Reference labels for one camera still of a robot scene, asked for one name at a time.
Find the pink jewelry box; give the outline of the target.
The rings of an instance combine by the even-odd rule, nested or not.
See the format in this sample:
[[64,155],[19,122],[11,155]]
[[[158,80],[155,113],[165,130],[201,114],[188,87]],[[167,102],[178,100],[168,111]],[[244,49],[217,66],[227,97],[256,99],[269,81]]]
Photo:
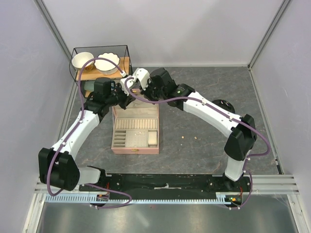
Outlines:
[[[112,107],[115,154],[159,154],[159,105],[140,100],[131,102],[126,110]],[[148,131],[157,132],[157,146],[148,146]]]

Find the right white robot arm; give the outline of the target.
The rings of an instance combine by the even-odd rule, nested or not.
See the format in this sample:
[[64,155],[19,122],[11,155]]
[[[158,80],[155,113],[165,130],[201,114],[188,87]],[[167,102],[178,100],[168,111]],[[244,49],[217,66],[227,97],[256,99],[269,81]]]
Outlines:
[[228,191],[238,188],[246,157],[257,140],[256,134],[251,130],[255,126],[253,117],[241,117],[235,113],[230,103],[224,100],[210,102],[189,85],[176,84],[164,68],[152,72],[137,68],[134,74],[146,99],[168,100],[169,106],[199,117],[227,137],[224,150],[228,161],[222,183]]

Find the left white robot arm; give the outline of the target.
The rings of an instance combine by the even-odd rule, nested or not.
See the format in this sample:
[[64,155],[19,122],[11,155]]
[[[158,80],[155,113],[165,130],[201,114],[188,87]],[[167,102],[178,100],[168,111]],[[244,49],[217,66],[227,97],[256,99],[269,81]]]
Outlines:
[[78,167],[75,158],[89,134],[101,123],[109,109],[118,105],[122,109],[133,101],[125,86],[109,78],[98,78],[94,90],[87,98],[81,97],[82,107],[78,117],[61,139],[51,148],[42,148],[38,154],[40,181],[51,188],[72,191],[76,186],[90,184],[96,191],[105,189],[107,180],[99,168]]

